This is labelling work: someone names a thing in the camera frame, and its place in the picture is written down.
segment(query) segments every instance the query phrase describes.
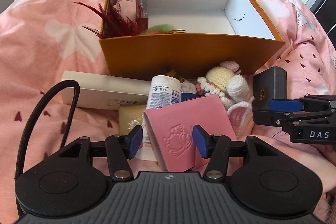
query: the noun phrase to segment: open cardboard box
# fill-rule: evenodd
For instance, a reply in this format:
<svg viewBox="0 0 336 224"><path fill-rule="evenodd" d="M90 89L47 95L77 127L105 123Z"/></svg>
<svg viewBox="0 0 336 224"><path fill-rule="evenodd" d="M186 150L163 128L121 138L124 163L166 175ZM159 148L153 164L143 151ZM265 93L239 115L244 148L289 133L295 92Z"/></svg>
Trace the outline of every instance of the open cardboard box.
<svg viewBox="0 0 336 224"><path fill-rule="evenodd" d="M284 45L256 0L147 0L147 7L149 27L167 23L186 33L100 40L111 75L151 80L174 69L192 79L225 60L254 74Z"/></svg>

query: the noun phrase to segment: pink bedspread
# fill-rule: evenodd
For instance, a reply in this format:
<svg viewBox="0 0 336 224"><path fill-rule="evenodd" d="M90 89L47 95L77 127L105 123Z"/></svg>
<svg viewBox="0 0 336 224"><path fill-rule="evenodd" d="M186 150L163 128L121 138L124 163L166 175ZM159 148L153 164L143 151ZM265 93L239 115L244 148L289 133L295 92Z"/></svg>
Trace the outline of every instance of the pink bedspread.
<svg viewBox="0 0 336 224"><path fill-rule="evenodd" d="M15 0L0 15L0 222L17 219L14 170L17 148L33 108L64 70L108 74L98 38L82 28L99 29L100 18L79 1L94 7L104 0ZM336 94L336 52L312 13L299 0L257 0L278 28L286 45L262 69L277 65L287 71L288 97ZM31 136L25 169L54 153L60 145L69 106L55 98ZM278 128L254 126L250 120L238 136L255 134L315 171L324 193L336 187L336 167L310 145L292 144ZM92 141L118 133L116 112L77 109L68 142L79 136ZM106 172L105 162L95 166ZM131 161L135 172L158 170L153 162ZM316 214L330 208L321 198Z"/></svg>

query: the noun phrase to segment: blue object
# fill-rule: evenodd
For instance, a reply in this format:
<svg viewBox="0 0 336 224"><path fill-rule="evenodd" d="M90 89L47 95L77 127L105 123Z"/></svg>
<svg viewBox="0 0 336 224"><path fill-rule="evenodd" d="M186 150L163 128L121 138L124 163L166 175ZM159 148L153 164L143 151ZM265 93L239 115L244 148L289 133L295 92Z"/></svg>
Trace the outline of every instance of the blue object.
<svg viewBox="0 0 336 224"><path fill-rule="evenodd" d="M303 103L301 103L299 100L273 99L269 101L268 107L272 111L299 112L303 110Z"/></svg>
<svg viewBox="0 0 336 224"><path fill-rule="evenodd" d="M189 100L189 99L194 99L197 97L197 94L191 93L191 92L183 92L181 93L181 101Z"/></svg>
<svg viewBox="0 0 336 224"><path fill-rule="evenodd" d="M207 145L206 145L206 141L205 141L203 134L198 130L197 127L194 126L192 135L193 135L194 144L197 147L202 158L207 159L208 150L207 150Z"/></svg>
<svg viewBox="0 0 336 224"><path fill-rule="evenodd" d="M138 149L142 143L142 126L136 126L135 128L138 130L136 131L134 136L132 136L128 149L130 159L133 159L135 157L135 154L138 152Z"/></svg>

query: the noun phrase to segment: pink notebook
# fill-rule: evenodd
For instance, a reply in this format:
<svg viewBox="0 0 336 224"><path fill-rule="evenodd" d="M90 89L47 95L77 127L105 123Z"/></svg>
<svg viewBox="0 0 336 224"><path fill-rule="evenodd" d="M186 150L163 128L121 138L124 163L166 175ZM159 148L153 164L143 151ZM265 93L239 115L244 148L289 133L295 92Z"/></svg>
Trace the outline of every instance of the pink notebook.
<svg viewBox="0 0 336 224"><path fill-rule="evenodd" d="M193 143L194 125L200 125L208 134L222 134L236 140L225 108L217 95L147 109L144 113L154 154L163 170L183 172L209 162L201 157Z"/></svg>

